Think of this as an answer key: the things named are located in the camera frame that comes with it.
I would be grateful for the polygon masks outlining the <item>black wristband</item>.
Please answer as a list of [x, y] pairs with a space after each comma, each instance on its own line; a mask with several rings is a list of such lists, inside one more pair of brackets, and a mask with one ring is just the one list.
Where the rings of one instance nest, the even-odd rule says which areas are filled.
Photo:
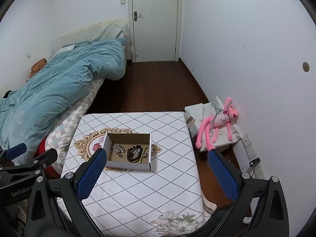
[[142, 155], [142, 146], [135, 145], [127, 150], [127, 160], [131, 163], [136, 163], [140, 160]]

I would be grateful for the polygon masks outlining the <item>white cardboard box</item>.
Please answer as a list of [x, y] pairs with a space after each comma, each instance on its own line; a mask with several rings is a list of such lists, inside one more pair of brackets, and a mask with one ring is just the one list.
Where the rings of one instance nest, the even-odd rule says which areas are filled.
[[151, 135], [149, 133], [107, 133], [103, 149], [106, 167], [127, 170], [151, 170]]

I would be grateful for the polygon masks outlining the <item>white power strip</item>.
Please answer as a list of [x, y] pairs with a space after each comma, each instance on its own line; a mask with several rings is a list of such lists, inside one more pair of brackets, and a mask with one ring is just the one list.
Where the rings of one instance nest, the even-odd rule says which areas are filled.
[[247, 134], [245, 134], [244, 137], [242, 138], [242, 144], [245, 148], [246, 157], [247, 157], [246, 164], [245, 166], [242, 167], [242, 172], [247, 172], [256, 179], [265, 179], [266, 176], [263, 171], [261, 159], [260, 159], [260, 163], [256, 165], [255, 167], [249, 166], [250, 161], [259, 157], [259, 155], [255, 151], [252, 141], [250, 140]]

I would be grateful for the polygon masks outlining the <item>teal blue duvet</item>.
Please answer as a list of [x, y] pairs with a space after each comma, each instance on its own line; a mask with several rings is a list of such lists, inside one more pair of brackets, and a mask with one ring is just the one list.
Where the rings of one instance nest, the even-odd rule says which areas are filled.
[[88, 94], [96, 79], [119, 80], [125, 74], [128, 40], [84, 42], [56, 54], [20, 89], [1, 99], [1, 148], [24, 143], [26, 151], [15, 165], [32, 161], [57, 116]]

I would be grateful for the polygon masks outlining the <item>black plug adapter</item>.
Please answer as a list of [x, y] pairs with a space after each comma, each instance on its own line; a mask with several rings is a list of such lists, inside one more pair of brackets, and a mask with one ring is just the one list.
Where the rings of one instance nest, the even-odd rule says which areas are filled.
[[260, 163], [260, 158], [257, 157], [255, 159], [253, 159], [252, 161], [250, 161], [249, 166], [250, 167], [255, 167], [256, 165], [258, 165]]

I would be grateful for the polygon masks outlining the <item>checkered bed mattress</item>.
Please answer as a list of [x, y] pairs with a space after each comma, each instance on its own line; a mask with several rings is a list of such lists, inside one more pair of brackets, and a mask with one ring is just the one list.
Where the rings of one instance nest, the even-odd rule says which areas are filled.
[[66, 154], [80, 119], [92, 105], [103, 82], [103, 78], [92, 81], [88, 94], [57, 116], [52, 129], [40, 143], [38, 152], [43, 152], [50, 148], [54, 148], [57, 151], [57, 161], [52, 165], [53, 170], [57, 174], [62, 173]]

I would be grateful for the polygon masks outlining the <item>black fuzzy cloth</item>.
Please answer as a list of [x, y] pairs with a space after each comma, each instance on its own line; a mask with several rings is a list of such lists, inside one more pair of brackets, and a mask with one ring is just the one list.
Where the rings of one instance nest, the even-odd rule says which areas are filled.
[[199, 229], [195, 230], [193, 233], [190, 234], [192, 237], [202, 237], [202, 236], [210, 236], [213, 231], [217, 228], [220, 224], [224, 216], [227, 214], [227, 210], [218, 210], [215, 211], [212, 216], [209, 218], [206, 223], [200, 227]]

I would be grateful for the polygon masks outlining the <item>brown plush toy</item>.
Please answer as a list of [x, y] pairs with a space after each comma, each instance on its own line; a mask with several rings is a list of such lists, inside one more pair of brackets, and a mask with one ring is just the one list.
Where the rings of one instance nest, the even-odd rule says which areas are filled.
[[37, 61], [32, 67], [31, 72], [29, 74], [29, 78], [32, 78], [36, 73], [41, 71], [47, 64], [46, 58], [42, 58], [39, 61]]

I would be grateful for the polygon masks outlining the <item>white patterned tablecloth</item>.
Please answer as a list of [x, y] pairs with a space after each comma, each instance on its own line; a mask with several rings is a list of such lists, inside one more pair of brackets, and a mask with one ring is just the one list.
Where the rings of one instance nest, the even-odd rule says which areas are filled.
[[202, 227], [198, 168], [183, 112], [126, 112], [83, 116], [63, 173], [74, 172], [104, 144], [105, 135], [149, 133], [149, 171], [105, 168], [83, 205], [105, 236], [181, 236]]

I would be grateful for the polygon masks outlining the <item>pink panther plush toy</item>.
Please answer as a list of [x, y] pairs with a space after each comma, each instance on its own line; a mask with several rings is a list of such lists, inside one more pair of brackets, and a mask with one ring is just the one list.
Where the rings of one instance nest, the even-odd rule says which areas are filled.
[[227, 97], [220, 111], [204, 119], [199, 127], [195, 147], [210, 151], [218, 147], [237, 143], [242, 137], [237, 127], [238, 110]]

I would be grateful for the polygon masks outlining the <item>white side box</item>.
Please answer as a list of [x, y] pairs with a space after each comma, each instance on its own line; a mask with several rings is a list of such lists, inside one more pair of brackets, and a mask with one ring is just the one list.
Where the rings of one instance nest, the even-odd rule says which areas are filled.
[[185, 119], [199, 151], [228, 146], [242, 139], [237, 126], [238, 110], [230, 97], [224, 103], [217, 98], [215, 102], [186, 106]]

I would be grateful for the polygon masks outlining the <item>striped white pillow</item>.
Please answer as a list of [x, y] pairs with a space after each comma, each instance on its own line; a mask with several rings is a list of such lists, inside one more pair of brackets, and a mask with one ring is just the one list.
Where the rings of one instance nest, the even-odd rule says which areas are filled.
[[113, 40], [116, 38], [130, 39], [131, 33], [127, 22], [123, 19], [115, 19], [106, 22], [90, 25], [66, 35], [56, 38], [58, 49], [67, 45], [94, 42], [103, 40]]

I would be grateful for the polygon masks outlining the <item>white door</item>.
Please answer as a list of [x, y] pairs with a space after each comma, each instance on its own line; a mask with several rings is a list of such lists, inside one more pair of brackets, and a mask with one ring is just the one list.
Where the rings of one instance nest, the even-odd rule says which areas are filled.
[[178, 61], [183, 0], [128, 0], [132, 61]]

